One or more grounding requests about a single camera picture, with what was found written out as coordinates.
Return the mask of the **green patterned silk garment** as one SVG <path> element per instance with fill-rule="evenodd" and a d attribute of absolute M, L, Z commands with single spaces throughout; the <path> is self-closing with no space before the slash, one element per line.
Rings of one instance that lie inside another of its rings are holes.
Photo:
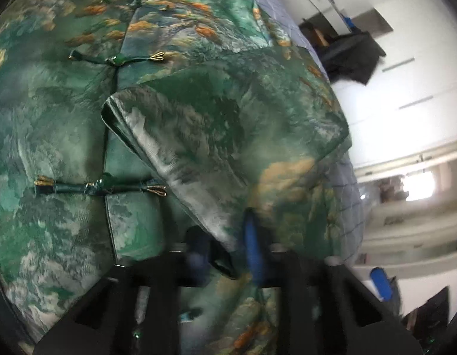
<path fill-rule="evenodd" d="M 0 7 L 0 333 L 34 351 L 117 255 L 188 225 L 229 250 L 254 208 L 339 249 L 325 170 L 350 145 L 279 0 L 7 0 Z"/>

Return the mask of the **white shelf unit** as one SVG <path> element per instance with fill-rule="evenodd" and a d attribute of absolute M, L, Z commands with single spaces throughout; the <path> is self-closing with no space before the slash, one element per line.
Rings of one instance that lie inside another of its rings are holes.
<path fill-rule="evenodd" d="M 426 277 L 457 268 L 457 142 L 356 170 L 366 214 L 355 269 Z"/>

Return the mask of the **white wardrobe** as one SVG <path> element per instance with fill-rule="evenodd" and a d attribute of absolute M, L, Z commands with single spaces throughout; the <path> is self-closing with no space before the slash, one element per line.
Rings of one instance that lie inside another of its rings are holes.
<path fill-rule="evenodd" d="M 368 84 L 333 85 L 356 168 L 457 141 L 457 21 L 435 0 L 392 0 L 376 9 L 392 27 L 377 39 L 386 58 Z"/>

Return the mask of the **black jacket on chair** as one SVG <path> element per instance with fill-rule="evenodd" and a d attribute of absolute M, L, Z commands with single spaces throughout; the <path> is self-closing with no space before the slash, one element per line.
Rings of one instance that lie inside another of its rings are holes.
<path fill-rule="evenodd" d="M 333 83 L 346 79 L 367 85 L 380 59 L 387 56 L 368 32 L 356 30 L 351 34 L 331 37 L 310 22 L 304 22 L 300 31 L 313 45 Z"/>

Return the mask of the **white desk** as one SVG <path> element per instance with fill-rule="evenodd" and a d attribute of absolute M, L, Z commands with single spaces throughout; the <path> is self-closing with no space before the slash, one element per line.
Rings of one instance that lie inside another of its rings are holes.
<path fill-rule="evenodd" d="M 303 30 L 315 27 L 330 36 L 368 32 L 378 38 L 393 31 L 375 0 L 281 0 Z"/>

